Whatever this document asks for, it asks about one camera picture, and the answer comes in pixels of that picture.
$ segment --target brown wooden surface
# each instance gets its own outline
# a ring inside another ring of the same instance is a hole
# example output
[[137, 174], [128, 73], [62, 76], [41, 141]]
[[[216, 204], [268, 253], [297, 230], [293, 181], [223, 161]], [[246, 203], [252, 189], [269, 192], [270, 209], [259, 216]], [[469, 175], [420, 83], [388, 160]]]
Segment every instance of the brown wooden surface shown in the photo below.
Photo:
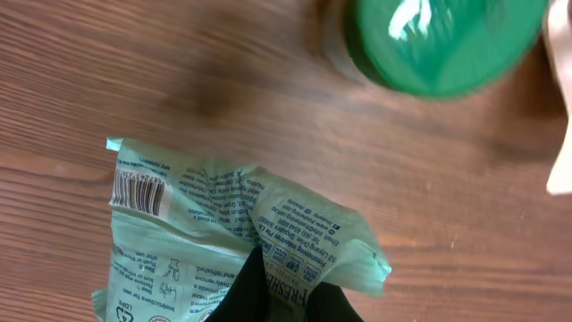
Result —
[[541, 47], [436, 103], [343, 79], [303, 0], [0, 0], [0, 320], [93, 321], [132, 137], [263, 165], [363, 212], [394, 268], [366, 321], [572, 317], [566, 116]]

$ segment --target wood grain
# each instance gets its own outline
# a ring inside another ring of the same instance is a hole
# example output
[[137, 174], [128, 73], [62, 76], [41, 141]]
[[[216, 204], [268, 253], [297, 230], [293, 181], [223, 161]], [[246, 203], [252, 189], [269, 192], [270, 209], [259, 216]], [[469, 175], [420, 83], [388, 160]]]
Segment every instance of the wood grain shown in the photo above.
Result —
[[571, 197], [545, 183], [567, 119], [537, 46], [474, 95], [343, 79], [304, 0], [0, 0], [0, 320], [93, 321], [106, 136], [263, 165], [357, 208], [394, 273], [366, 321], [572, 316]]

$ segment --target barcode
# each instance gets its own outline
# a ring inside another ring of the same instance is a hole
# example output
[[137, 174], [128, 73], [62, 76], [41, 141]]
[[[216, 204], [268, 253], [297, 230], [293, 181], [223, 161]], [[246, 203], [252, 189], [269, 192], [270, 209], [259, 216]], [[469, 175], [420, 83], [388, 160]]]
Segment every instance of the barcode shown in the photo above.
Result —
[[159, 216], [163, 193], [164, 182], [138, 180], [136, 177], [124, 176], [120, 171], [115, 173], [113, 205]]

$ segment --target black object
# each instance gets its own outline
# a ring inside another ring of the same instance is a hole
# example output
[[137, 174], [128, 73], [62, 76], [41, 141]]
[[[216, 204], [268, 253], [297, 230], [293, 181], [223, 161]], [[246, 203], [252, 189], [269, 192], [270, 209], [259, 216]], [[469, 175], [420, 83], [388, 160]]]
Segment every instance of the black object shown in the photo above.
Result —
[[[231, 289], [206, 322], [266, 321], [268, 308], [262, 248], [252, 250]], [[363, 322], [339, 286], [321, 282], [307, 300], [307, 322]]]

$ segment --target green lid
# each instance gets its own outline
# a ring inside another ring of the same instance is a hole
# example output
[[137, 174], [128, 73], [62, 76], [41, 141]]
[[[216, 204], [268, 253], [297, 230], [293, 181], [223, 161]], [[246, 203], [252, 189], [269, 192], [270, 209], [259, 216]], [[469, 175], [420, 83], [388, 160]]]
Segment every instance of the green lid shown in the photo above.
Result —
[[349, 55], [370, 80], [454, 96], [514, 65], [533, 44], [546, 0], [349, 0]]

